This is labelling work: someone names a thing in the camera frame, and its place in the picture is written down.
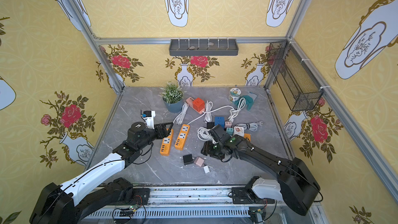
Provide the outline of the small white plug adapter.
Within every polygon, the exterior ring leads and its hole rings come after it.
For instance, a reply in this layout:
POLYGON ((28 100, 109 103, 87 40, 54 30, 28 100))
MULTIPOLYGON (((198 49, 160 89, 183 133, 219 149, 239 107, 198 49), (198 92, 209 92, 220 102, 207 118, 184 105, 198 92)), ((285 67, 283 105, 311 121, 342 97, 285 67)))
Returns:
POLYGON ((204 167, 203 167, 203 170, 204 170, 204 172, 205 172, 206 174, 210 172, 210 169, 209 169, 208 166, 204 166, 204 167))

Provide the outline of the small pink plug adapter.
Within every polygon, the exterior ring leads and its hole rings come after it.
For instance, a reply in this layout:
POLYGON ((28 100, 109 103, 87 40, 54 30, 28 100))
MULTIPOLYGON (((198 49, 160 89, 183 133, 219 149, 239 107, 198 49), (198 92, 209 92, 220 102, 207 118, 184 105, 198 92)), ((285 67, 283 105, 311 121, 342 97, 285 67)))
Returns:
POLYGON ((231 127, 232 127, 232 122, 226 121, 226 122, 224 123, 224 127, 225 127, 225 128, 231 128, 231 127))

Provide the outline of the blue cube adapter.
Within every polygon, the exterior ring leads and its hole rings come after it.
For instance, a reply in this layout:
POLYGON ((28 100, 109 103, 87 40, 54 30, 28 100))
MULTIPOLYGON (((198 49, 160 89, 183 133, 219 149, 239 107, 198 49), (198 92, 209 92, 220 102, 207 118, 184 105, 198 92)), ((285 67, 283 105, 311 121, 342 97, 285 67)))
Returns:
POLYGON ((220 125, 222 128, 225 128, 225 119, 221 116, 216 116, 214 120, 215 125, 220 125))

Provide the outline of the black plug adapter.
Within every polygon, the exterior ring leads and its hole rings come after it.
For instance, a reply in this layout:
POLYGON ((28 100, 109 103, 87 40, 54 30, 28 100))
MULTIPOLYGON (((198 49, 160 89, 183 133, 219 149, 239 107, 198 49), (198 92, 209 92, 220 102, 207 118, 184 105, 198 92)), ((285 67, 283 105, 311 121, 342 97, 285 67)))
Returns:
POLYGON ((192 156, 191 154, 184 155, 184 156, 182 157, 182 159, 183 159, 183 164, 184 164, 185 166, 186 166, 186 165, 189 165, 189 164, 192 164, 192 163, 194 162, 193 156, 192 156))

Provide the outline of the pink power strip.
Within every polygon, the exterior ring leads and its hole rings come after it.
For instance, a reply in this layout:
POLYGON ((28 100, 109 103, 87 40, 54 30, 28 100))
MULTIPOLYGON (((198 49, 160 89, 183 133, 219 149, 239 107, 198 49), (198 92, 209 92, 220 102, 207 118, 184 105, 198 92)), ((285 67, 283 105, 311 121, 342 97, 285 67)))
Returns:
POLYGON ((186 99, 186 103, 188 104, 189 107, 193 108, 193 103, 194 103, 195 99, 192 97, 189 97, 186 99))

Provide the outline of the red cube adapter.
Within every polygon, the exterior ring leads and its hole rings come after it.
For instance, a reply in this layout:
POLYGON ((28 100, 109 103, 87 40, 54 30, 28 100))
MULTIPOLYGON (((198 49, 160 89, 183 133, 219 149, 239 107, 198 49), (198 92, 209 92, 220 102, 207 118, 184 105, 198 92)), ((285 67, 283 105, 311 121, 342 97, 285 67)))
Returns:
POLYGON ((205 102, 199 97, 193 101, 192 106, 199 114, 202 114, 205 111, 205 102))

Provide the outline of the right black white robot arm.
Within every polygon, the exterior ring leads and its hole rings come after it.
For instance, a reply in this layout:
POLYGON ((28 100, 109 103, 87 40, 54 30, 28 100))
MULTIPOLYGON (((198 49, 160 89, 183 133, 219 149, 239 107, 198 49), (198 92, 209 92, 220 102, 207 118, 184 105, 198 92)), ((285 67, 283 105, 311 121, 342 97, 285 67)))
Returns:
POLYGON ((206 141, 201 154, 216 159, 230 156, 269 172, 279 183, 279 192, 287 206, 301 216, 308 213, 316 197, 320 194, 321 188, 301 159, 289 160, 278 157, 239 135, 233 137, 227 135, 226 137, 225 142, 216 144, 206 141))

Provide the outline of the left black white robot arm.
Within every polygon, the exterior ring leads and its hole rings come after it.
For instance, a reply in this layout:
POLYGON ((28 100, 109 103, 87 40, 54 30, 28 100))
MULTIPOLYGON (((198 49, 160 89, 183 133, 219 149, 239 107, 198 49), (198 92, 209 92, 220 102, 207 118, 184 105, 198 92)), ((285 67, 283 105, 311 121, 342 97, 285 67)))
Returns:
POLYGON ((124 178, 117 178, 100 190, 96 187, 133 164, 153 141, 168 137, 173 125, 159 123, 150 129, 143 122, 133 123, 127 139, 93 168, 60 185, 47 185, 37 200, 30 223, 76 224, 112 203, 134 201, 133 185, 124 178))

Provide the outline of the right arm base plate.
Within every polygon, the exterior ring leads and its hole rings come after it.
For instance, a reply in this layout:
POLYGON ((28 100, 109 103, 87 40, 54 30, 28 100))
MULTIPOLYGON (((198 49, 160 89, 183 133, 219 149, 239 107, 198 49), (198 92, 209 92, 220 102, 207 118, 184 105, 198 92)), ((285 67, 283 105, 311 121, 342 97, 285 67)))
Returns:
POLYGON ((233 201, 233 204, 274 204, 274 199, 260 199, 253 193, 251 190, 246 189, 245 187, 234 187, 228 193, 228 197, 230 197, 233 201))

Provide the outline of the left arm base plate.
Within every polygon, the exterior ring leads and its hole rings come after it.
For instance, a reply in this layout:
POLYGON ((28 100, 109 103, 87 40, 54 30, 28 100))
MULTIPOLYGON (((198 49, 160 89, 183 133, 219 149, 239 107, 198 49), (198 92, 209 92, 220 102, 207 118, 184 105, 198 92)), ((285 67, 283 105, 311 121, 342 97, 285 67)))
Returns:
POLYGON ((131 188, 127 190, 123 203, 130 205, 147 205, 150 196, 149 188, 131 188))

